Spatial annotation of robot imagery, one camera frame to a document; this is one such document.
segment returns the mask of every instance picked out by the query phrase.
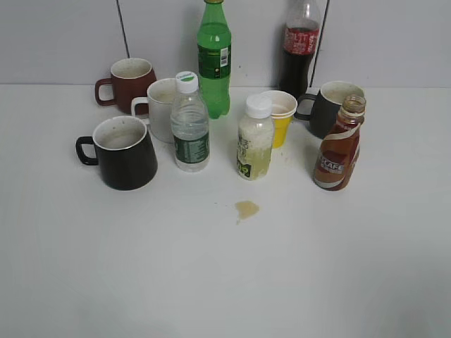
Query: cola bottle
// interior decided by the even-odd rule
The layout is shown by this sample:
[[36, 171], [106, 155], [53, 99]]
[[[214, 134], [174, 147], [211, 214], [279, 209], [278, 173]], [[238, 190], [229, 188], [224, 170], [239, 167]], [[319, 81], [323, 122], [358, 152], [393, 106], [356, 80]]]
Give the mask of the cola bottle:
[[321, 15], [315, 0], [298, 0], [288, 14], [279, 89], [298, 98], [308, 86]]
[[349, 95], [337, 114], [332, 130], [324, 137], [316, 162], [314, 181], [326, 190], [341, 190], [350, 181], [360, 152], [360, 126], [366, 101]]

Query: white bottle cap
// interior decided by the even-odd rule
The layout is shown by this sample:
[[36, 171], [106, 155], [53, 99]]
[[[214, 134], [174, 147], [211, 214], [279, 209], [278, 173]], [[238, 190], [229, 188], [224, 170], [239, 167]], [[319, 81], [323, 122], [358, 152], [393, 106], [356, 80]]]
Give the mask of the white bottle cap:
[[199, 80], [193, 72], [181, 72], [175, 76], [177, 90], [182, 94], [191, 94], [199, 89]]
[[264, 95], [251, 95], [246, 100], [246, 114], [251, 118], [267, 118], [273, 111], [272, 100]]

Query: brown bottle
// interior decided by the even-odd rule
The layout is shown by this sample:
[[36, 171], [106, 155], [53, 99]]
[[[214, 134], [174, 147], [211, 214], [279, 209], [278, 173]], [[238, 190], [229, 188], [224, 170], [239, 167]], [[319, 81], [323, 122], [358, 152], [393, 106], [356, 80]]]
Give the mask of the brown bottle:
[[364, 122], [366, 101], [350, 95], [338, 111], [332, 130], [321, 143], [314, 181], [326, 190], [341, 190], [350, 181], [359, 158], [360, 126]]

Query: plastic bottle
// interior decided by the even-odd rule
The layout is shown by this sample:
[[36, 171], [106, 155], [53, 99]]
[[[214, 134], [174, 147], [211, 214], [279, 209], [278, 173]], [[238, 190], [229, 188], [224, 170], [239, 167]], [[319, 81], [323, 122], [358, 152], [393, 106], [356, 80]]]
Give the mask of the plastic bottle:
[[237, 169], [246, 180], [267, 174], [274, 140], [272, 102], [264, 95], [246, 100], [246, 114], [238, 123]]
[[337, 114], [337, 122], [321, 143], [314, 181], [326, 190], [341, 190], [350, 181], [360, 152], [360, 126], [366, 101], [350, 95]]
[[279, 89], [295, 98], [307, 90], [320, 22], [315, 0], [298, 0], [287, 17]]
[[171, 113], [171, 129], [178, 167], [195, 173], [206, 167], [210, 157], [209, 116], [199, 96], [199, 81], [193, 72], [175, 77], [177, 94]]
[[230, 109], [228, 92], [232, 35], [223, 12], [223, 0], [205, 0], [205, 12], [197, 33], [202, 98], [210, 118], [226, 115]]

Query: cola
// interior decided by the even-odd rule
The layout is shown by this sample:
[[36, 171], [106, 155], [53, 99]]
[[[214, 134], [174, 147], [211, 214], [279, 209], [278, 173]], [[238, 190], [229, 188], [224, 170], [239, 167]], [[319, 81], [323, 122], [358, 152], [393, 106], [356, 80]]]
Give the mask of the cola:
[[298, 98], [308, 86], [321, 16], [314, 0], [298, 0], [288, 14], [279, 89]]

